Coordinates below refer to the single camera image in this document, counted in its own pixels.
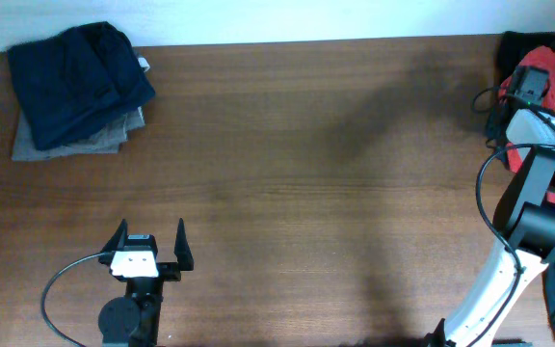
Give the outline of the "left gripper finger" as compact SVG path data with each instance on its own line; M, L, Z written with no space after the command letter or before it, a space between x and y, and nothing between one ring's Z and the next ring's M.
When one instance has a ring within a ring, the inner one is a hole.
M185 224L182 218L178 221L173 253L180 270L194 269L194 257L187 240Z
M115 252L124 247L125 240L127 238L127 222L122 219L117 230L109 241L102 248L103 253Z

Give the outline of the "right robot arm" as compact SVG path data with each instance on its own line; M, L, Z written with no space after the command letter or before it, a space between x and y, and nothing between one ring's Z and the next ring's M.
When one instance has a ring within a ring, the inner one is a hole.
M427 334L426 346L490 346L521 293L555 261L555 113L542 105L551 87L538 67L518 67L502 98L531 137L512 150L527 155L492 216L483 221L495 237L484 269L461 305Z

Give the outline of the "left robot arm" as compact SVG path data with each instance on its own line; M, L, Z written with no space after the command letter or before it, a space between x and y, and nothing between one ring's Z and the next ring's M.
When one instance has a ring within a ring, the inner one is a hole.
M101 250L98 262L125 284L125 293L110 300L98 315L103 346L155 346L159 333L163 287L181 280L183 272L194 270L195 262L187 241L185 224L178 222L173 254L175 260L157 260L156 239L151 234L130 234L127 222Z

